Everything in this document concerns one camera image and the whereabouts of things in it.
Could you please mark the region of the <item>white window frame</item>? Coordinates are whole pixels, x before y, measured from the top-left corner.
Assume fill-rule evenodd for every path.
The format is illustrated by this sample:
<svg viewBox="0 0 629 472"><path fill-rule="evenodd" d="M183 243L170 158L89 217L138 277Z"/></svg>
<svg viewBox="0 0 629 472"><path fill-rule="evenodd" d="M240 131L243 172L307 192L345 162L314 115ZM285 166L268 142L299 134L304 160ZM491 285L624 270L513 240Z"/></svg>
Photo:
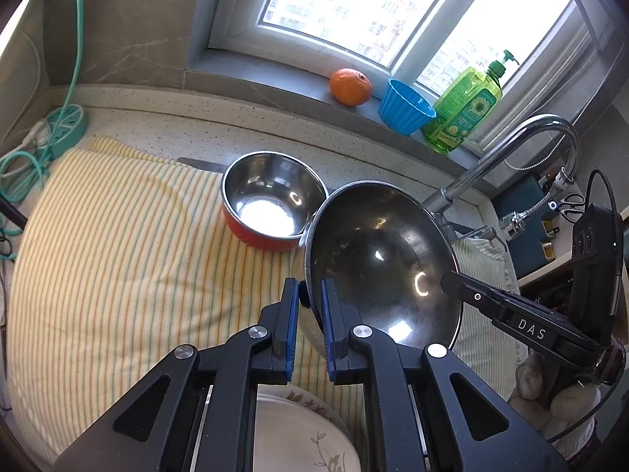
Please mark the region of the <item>white window frame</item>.
<svg viewBox="0 0 629 472"><path fill-rule="evenodd" d="M598 0L219 0L208 45L323 77L350 67L375 97L397 79L428 100L466 68L501 61L502 100L468 141L483 152L610 33Z"/></svg>

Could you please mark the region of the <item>yellow striped cloth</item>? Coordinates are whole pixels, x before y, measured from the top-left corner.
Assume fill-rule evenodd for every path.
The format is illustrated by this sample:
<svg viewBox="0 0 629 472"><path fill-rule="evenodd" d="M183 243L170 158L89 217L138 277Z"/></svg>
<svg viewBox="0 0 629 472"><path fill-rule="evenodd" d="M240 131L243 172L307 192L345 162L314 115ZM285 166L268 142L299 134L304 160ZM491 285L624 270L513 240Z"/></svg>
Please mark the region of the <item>yellow striped cloth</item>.
<svg viewBox="0 0 629 472"><path fill-rule="evenodd" d="M9 399L50 466L175 346L206 348L278 301L298 258L228 228L218 174L98 136L54 167L9 295Z"/></svg>

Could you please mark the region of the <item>orange fruit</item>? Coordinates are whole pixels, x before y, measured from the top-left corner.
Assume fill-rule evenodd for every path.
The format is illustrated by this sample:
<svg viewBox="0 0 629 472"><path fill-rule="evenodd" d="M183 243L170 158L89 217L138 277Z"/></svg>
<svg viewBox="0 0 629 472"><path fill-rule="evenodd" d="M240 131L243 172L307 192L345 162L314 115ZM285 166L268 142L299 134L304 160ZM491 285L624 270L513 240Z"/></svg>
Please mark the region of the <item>orange fruit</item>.
<svg viewBox="0 0 629 472"><path fill-rule="evenodd" d="M348 107L358 107L366 103L372 95L372 83L359 70L338 69L331 74L328 82L331 96Z"/></svg>

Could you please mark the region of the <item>teal power strip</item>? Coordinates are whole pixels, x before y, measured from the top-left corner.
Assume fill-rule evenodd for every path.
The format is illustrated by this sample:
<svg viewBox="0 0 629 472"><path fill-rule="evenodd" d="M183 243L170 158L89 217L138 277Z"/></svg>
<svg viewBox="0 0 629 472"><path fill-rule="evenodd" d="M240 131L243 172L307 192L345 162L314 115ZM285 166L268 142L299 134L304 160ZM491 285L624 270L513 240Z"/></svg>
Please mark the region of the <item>teal power strip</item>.
<svg viewBox="0 0 629 472"><path fill-rule="evenodd" d="M66 108L58 108L46 116L49 126L51 159L59 159L64 152L75 147L87 128L87 116L81 105L71 103Z"/></svg>

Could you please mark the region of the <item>plain white deep plate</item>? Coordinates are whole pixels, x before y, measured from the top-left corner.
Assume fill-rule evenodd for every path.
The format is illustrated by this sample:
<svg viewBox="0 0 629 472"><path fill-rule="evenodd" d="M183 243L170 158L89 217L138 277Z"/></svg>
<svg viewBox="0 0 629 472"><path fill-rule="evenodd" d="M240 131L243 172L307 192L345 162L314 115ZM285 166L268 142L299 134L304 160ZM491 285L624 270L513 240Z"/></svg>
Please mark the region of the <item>plain white deep plate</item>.
<svg viewBox="0 0 629 472"><path fill-rule="evenodd" d="M360 471L351 440L316 412L259 394L254 471Z"/></svg>

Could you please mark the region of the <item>large stainless steel bowl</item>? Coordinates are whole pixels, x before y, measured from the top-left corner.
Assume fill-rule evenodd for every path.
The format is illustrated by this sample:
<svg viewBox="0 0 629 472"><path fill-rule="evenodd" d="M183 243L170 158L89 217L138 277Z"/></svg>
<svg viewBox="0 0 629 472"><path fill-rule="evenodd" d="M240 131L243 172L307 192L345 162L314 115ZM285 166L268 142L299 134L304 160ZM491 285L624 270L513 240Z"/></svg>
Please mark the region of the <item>large stainless steel bowl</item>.
<svg viewBox="0 0 629 472"><path fill-rule="evenodd" d="M383 181L345 184L316 211L294 253L301 331L324 351L321 284L331 278L341 302L395 342L453 347L463 305L440 281L457 269L450 243L415 198Z"/></svg>

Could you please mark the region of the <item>dark teal knife block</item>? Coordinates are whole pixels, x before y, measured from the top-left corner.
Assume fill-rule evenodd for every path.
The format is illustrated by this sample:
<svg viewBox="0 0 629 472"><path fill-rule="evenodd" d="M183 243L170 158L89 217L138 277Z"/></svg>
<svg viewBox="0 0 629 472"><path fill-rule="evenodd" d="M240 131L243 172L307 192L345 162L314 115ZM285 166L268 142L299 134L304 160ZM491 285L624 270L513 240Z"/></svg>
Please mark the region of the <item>dark teal knife block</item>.
<svg viewBox="0 0 629 472"><path fill-rule="evenodd" d="M541 200L543 195L537 178L534 175L524 176L493 199L497 217L503 218L512 212L524 212ZM557 258L545 226L545 220L550 214L548 208L536 212L524 222L524 230L508 241L518 279L536 272Z"/></svg>

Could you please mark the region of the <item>floral white plate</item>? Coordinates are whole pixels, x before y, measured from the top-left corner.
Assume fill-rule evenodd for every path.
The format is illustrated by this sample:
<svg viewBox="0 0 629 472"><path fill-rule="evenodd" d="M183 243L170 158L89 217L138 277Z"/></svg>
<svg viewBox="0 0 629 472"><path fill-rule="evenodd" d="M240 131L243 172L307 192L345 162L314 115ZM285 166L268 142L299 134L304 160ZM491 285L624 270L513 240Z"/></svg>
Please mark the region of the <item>floral white plate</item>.
<svg viewBox="0 0 629 472"><path fill-rule="evenodd" d="M316 394L308 390L295 386L293 383L287 383L287 385L283 386L262 385L258 388L258 393L280 397L286 401L299 404L316 412L318 415L321 415L321 417L337 426L346 437L352 439L348 427L340 418L339 413L333 407L326 404L322 398L317 397Z"/></svg>

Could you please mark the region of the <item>chrome kitchen faucet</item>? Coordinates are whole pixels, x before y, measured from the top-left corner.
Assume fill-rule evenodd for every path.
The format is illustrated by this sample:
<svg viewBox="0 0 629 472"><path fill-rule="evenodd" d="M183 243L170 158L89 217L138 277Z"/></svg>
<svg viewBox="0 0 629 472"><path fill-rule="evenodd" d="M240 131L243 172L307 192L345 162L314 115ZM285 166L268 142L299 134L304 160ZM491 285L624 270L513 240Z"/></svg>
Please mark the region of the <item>chrome kitchen faucet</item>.
<svg viewBox="0 0 629 472"><path fill-rule="evenodd" d="M509 132L505 138L502 138L470 170L465 171L454 182L451 182L444 188L440 188L422 203L424 208L433 215L434 220L449 242L458 240L453 224L448 222L445 216L445 212L452 206L454 200L509 158L529 138L548 131L557 131L568 141L569 155L567 163L555 176L549 191L534 206L526 211L511 212L502 218L499 226L505 239L512 240L519 236L524 231L526 222L531 216L542 210L543 207L546 207L551 198L566 191L568 186L575 182L574 176L581 158L581 145L579 136L572 124L565 118L554 114L541 114L530 117Z"/></svg>

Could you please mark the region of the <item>blue fluted cup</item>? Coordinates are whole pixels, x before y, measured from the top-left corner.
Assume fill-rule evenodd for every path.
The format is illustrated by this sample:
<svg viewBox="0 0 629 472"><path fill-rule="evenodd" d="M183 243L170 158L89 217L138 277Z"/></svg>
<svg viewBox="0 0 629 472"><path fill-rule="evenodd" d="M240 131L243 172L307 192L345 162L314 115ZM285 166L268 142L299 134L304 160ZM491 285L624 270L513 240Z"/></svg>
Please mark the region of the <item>blue fluted cup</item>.
<svg viewBox="0 0 629 472"><path fill-rule="evenodd" d="M409 136L431 123L436 112L413 87L390 79L379 105L379 118L393 131Z"/></svg>

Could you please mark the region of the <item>green dish soap bottle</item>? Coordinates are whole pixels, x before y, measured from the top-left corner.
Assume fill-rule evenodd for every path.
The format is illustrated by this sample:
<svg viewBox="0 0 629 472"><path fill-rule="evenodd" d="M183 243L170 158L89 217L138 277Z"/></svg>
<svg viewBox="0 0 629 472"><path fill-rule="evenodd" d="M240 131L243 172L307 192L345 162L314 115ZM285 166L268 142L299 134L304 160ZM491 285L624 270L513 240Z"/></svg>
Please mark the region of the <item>green dish soap bottle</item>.
<svg viewBox="0 0 629 472"><path fill-rule="evenodd" d="M507 61L519 64L511 51L504 50L502 59L490 62L484 72L466 68L436 100L434 120L421 128L433 150L447 155L457 149L502 99L500 79Z"/></svg>

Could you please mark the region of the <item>red steel-lined bowl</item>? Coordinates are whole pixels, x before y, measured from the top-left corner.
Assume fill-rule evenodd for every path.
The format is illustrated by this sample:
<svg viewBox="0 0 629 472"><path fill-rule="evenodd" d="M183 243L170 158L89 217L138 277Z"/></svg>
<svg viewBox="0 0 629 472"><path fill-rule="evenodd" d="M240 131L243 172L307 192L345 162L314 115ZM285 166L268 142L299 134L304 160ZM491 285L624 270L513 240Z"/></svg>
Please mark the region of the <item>red steel-lined bowl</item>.
<svg viewBox="0 0 629 472"><path fill-rule="evenodd" d="M222 178L226 224L242 243L292 251L328 190L306 163L277 151L255 151L232 162Z"/></svg>

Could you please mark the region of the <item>black scissors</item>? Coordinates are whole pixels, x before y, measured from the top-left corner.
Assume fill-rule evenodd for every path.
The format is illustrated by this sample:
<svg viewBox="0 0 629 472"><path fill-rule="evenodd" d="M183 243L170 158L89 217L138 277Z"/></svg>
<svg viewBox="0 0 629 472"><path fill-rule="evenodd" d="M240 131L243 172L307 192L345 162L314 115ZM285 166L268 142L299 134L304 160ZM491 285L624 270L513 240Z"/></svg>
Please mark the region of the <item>black scissors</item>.
<svg viewBox="0 0 629 472"><path fill-rule="evenodd" d="M580 193L568 193L560 199L548 201L548 209L560 214L568 223L575 224L584 214L585 197Z"/></svg>

